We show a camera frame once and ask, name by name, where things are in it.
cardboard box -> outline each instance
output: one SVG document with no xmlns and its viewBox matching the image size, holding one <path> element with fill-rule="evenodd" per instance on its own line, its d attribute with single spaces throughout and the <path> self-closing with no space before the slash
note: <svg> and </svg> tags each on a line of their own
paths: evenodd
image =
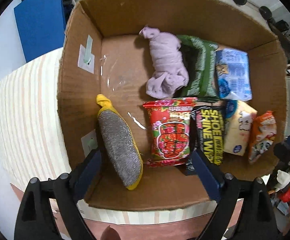
<svg viewBox="0 0 290 240">
<path fill-rule="evenodd" d="M 138 36 L 145 25 L 246 51 L 253 92 L 249 104 L 259 114 L 273 110 L 275 142 L 284 139 L 286 59 L 277 37 L 258 22 L 217 0 L 81 0 L 66 28 L 58 83 L 58 112 L 72 168 L 85 158 L 81 138 L 97 131 L 99 93 L 112 100 L 143 158 L 149 157 L 151 130 L 143 129 L 149 122 L 142 103 L 153 100 L 145 86 L 154 68 L 149 42 Z M 86 46 L 88 35 L 93 38 L 93 74 L 77 67 L 80 46 Z M 253 180 L 269 174 L 276 163 L 271 147 L 254 165 L 248 164 L 247 155 L 224 154 L 220 168 L 239 179 Z M 185 176 L 176 167 L 144 167 L 140 184 L 128 191 L 112 166 L 106 165 L 85 200 L 97 208 L 142 211 L 182 208 L 207 201 L 208 195 L 197 176 Z"/>
</svg>

cream colored package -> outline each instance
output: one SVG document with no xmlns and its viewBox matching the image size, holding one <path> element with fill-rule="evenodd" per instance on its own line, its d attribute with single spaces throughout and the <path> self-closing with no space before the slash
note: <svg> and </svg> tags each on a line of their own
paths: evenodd
<svg viewBox="0 0 290 240">
<path fill-rule="evenodd" d="M 243 156 L 257 111 L 240 100 L 229 100 L 225 115 L 224 152 Z"/>
</svg>

metal screw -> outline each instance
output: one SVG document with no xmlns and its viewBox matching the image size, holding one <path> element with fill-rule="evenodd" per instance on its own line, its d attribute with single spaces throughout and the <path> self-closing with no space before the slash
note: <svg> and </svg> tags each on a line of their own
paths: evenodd
<svg viewBox="0 0 290 240">
<path fill-rule="evenodd" d="M 226 179 L 233 179 L 234 176 L 232 174 L 230 174 L 230 173 L 225 173 L 225 178 Z"/>
<path fill-rule="evenodd" d="M 257 181 L 259 184 L 262 184 L 262 183 L 263 183 L 263 179 L 260 178 L 260 177 L 256 178 L 256 181 Z"/>
<path fill-rule="evenodd" d="M 61 179 L 67 179 L 67 178 L 68 178 L 68 173 L 62 173 L 62 174 L 60 175 L 60 178 L 61 178 Z"/>
<path fill-rule="evenodd" d="M 34 178 L 31 178 L 29 182 L 30 182 L 31 184 L 34 184 L 34 183 L 37 182 L 37 180 L 38 180 L 38 178 L 34 177 Z"/>
</svg>

blue and white tissue package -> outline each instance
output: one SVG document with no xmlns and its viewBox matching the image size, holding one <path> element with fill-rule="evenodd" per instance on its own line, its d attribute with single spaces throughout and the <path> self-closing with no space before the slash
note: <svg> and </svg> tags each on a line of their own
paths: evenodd
<svg viewBox="0 0 290 240">
<path fill-rule="evenodd" d="M 216 51 L 216 71 L 221 99 L 252 99 L 246 52 L 237 49 Z"/>
</svg>

orange package with cartoon character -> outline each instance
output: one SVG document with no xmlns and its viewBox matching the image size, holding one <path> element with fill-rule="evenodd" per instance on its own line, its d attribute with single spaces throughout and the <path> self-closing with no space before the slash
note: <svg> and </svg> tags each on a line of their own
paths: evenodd
<svg viewBox="0 0 290 240">
<path fill-rule="evenodd" d="M 252 125 L 248 148 L 248 161 L 253 164 L 273 144 L 277 126 L 272 111 L 256 117 Z"/>
<path fill-rule="evenodd" d="M 150 167 L 186 163 L 189 155 L 190 112 L 197 98 L 174 98 L 143 103 L 153 131 Z"/>
</svg>

